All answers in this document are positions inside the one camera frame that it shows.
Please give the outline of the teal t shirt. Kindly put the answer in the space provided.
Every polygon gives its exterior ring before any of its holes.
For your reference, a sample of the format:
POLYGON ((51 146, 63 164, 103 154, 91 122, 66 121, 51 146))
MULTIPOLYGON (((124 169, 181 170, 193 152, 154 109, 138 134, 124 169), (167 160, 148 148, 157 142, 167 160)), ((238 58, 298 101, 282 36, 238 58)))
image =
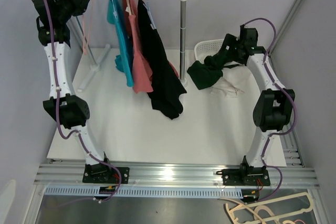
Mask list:
POLYGON ((114 27, 118 38, 120 52, 114 61, 116 68, 125 74, 127 86, 132 88, 134 86, 132 76, 133 49, 128 38, 121 5, 118 0, 114 0, 114 3, 118 12, 118 20, 115 21, 114 27))

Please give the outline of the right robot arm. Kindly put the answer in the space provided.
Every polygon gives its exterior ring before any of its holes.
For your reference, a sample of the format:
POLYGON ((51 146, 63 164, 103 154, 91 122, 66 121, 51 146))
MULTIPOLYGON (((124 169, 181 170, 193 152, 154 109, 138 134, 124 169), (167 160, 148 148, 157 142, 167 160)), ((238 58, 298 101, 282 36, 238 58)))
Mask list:
POLYGON ((268 150, 274 137, 281 135, 289 123, 294 108, 295 92, 286 89, 277 79, 264 47, 257 43, 257 29, 241 25, 239 37, 226 35, 219 52, 204 60, 212 69, 223 69, 232 61, 245 65, 260 90, 253 110, 256 132, 248 153, 239 168, 217 171, 225 186, 270 185, 266 165, 268 150))

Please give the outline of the green and white t shirt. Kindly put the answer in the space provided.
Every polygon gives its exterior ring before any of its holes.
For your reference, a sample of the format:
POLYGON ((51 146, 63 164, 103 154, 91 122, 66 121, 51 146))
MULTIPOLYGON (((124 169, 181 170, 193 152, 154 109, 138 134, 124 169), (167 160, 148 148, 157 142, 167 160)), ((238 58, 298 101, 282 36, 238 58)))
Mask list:
POLYGON ((197 89, 211 89, 211 94, 236 98, 245 93, 250 77, 247 67, 240 64, 226 65, 222 69, 194 62, 187 70, 197 89))

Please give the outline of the salmon pink t shirt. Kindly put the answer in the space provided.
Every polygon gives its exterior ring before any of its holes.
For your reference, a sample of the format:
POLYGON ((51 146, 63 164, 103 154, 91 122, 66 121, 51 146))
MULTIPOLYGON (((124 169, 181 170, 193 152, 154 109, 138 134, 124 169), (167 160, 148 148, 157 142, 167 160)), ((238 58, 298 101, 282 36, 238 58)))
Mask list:
POLYGON ((129 40, 133 46, 133 64, 132 76, 134 81, 133 91, 138 94, 140 92, 151 93, 153 92, 152 77, 153 71, 145 59, 142 51, 142 43, 140 36, 140 29, 138 23, 138 8, 135 0, 130 0, 132 15, 127 12, 126 0, 123 0, 123 14, 125 17, 126 29, 129 40))

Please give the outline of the pink wire hanger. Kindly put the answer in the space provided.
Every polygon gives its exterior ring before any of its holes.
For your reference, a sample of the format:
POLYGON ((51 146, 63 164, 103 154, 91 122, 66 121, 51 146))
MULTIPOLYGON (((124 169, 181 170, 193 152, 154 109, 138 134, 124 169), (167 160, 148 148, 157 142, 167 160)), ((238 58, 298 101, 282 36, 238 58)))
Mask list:
POLYGON ((81 18, 81 28, 83 31, 83 41, 82 41, 82 49, 85 55, 89 54, 89 42, 91 37, 92 30, 92 20, 93 20, 93 7, 95 5, 95 0, 90 0, 90 4, 88 7, 91 8, 89 14, 83 14, 81 18))

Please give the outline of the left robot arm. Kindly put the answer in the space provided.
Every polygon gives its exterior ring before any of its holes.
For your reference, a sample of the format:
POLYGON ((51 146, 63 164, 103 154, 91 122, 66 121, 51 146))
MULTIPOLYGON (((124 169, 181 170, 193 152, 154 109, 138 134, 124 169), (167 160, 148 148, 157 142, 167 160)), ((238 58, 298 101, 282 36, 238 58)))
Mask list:
POLYGON ((96 145, 89 129, 90 110, 87 102, 76 96, 67 61, 70 53, 72 16, 85 12, 90 0, 31 0, 38 13, 38 38, 48 59, 50 74, 49 99, 44 110, 56 121, 60 136, 67 140, 75 137, 85 154, 83 182, 106 183, 112 179, 113 169, 108 166, 104 151, 96 145))

